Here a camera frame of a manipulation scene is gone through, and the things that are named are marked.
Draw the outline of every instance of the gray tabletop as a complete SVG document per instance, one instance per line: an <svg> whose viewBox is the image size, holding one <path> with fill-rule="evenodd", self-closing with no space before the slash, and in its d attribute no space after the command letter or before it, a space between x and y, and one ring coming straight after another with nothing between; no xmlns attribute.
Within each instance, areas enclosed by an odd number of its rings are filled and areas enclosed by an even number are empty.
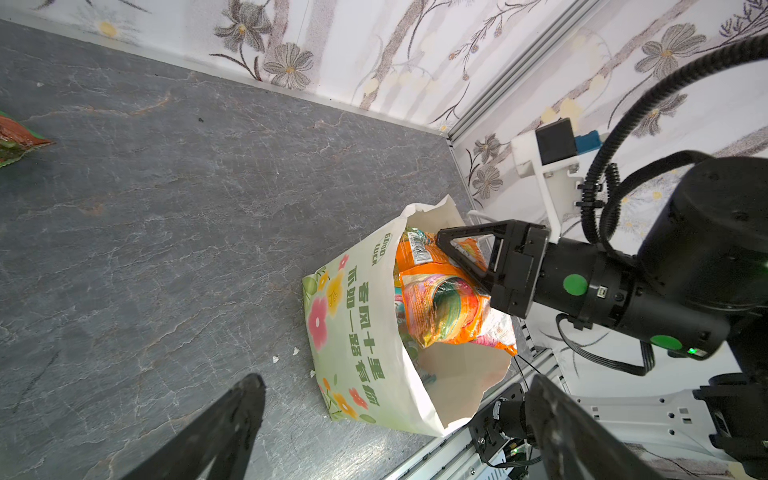
<svg viewBox="0 0 768 480"><path fill-rule="evenodd" d="M0 169L0 478L120 478L248 372L248 478L425 443L323 417L300 289L406 204L469 209L443 139L6 22L0 77L56 141Z"/></svg>

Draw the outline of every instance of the yellow flower center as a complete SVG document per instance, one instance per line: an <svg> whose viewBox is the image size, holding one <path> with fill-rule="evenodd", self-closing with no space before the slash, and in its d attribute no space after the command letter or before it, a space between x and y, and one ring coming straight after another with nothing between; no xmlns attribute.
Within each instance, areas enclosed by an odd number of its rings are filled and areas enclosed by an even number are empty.
<svg viewBox="0 0 768 480"><path fill-rule="evenodd" d="M110 22L102 22L98 25L99 31L109 38L114 38L118 30Z"/></svg>

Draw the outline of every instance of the orange flower print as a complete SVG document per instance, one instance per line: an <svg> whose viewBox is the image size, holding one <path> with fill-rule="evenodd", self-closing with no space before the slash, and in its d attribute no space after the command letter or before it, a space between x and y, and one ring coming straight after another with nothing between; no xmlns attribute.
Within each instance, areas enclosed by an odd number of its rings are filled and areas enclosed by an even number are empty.
<svg viewBox="0 0 768 480"><path fill-rule="evenodd" d="M352 397L352 400L358 405L363 407L364 409L368 409L368 402L362 399L360 394L357 392L357 389L349 389L349 395Z"/></svg>
<svg viewBox="0 0 768 480"><path fill-rule="evenodd" d="M343 273L339 273L333 277L333 280L328 284L328 311L331 315L336 315L336 309L339 308L339 304L341 303L343 296L343 277Z"/></svg>
<svg viewBox="0 0 768 480"><path fill-rule="evenodd" d="M350 417L357 420L357 412L352 410L352 407L349 406L349 403L346 402L344 399L344 395L341 393L333 393L333 399L336 400L336 404L339 406L342 412L346 413Z"/></svg>
<svg viewBox="0 0 768 480"><path fill-rule="evenodd" d="M326 287L326 285L328 284L329 278L330 277L328 276L328 272L323 273L323 275L320 277L320 282L318 284L318 288L320 290L322 290L322 289L324 289Z"/></svg>

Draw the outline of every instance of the red flower print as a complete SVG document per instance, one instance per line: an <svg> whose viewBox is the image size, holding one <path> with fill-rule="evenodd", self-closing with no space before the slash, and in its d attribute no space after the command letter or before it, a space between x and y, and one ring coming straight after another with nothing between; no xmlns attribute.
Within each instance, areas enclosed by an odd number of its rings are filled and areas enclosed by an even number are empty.
<svg viewBox="0 0 768 480"><path fill-rule="evenodd" d="M310 317L307 320L307 329L312 336L315 350L319 352L328 341L328 328L326 327L326 315L328 315L328 299L324 296L315 298L312 302Z"/></svg>
<svg viewBox="0 0 768 480"><path fill-rule="evenodd" d="M364 409L368 409L368 403L362 399L360 394L357 392L357 389L349 389L349 395L352 396L352 400L355 401L355 403Z"/></svg>

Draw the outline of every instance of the floral paper bag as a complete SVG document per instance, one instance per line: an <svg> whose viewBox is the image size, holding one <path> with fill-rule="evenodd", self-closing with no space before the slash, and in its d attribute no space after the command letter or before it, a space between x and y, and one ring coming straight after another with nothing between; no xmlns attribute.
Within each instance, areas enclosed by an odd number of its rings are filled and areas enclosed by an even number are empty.
<svg viewBox="0 0 768 480"><path fill-rule="evenodd" d="M342 256L304 277L304 316L317 383L331 419L443 436L475 414L483 392L506 374L510 356L484 346L436 343L420 368L436 380L425 388L398 332L392 271L407 227L437 233L463 225L451 197L411 204L399 217Z"/></svg>

